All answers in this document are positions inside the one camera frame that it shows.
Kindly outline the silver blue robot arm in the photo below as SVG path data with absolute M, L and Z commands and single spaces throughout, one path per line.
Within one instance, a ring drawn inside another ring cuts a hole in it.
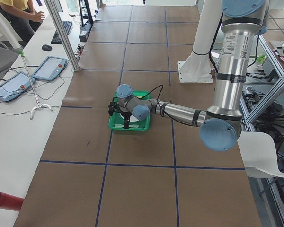
M 150 113 L 169 117 L 185 125 L 199 127 L 201 141 L 211 150 L 231 149 L 241 134 L 240 96 L 252 40 L 267 30 L 269 1 L 223 0 L 221 5 L 224 40 L 218 66 L 213 104 L 207 110 L 197 110 L 158 99 L 143 100 L 132 88 L 122 84 L 117 88 L 117 102 L 109 112 L 118 111 L 128 128 L 131 116 L 146 119 Z

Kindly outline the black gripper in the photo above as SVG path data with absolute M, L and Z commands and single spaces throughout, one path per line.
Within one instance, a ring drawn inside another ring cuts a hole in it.
M 121 112 L 120 115 L 124 119 L 124 128 L 129 129 L 129 121 L 130 121 L 130 117 L 132 116 L 132 113 L 131 112 Z

